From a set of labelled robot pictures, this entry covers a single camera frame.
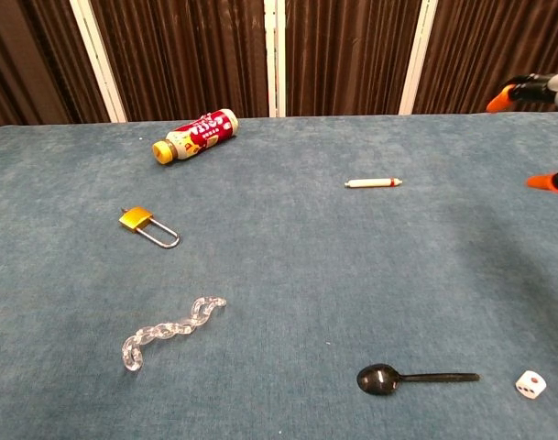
die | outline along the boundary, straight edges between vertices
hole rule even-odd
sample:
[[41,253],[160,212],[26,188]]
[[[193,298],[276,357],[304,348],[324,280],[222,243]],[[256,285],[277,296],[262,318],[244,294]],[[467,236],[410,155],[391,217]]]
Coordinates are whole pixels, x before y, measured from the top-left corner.
[[537,399],[547,387],[545,380],[535,371],[527,370],[515,383],[517,390],[528,399]]

chain link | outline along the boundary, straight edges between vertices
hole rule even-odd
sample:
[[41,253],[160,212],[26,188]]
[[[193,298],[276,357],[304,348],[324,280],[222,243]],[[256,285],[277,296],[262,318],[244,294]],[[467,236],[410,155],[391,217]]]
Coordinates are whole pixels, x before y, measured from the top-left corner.
[[148,344],[153,339],[169,339],[175,335],[189,335],[204,325],[215,307],[224,307],[226,300],[214,296],[198,298],[191,308],[191,317],[181,319],[178,323],[163,323],[154,327],[142,327],[135,335],[130,336],[122,345],[122,360],[130,371],[137,371],[142,367],[143,359],[140,346]]

blue felt tablecloth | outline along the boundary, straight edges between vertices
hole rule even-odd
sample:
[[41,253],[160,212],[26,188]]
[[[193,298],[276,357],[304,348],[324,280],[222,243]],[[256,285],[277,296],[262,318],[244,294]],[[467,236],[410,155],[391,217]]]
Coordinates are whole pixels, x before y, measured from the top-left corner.
[[[525,186],[558,114],[242,120],[159,165],[179,124],[0,127],[0,439],[558,439],[558,194]],[[136,205],[182,243],[126,231]],[[125,370],[204,295],[227,306]],[[376,362],[482,379],[379,398]]]

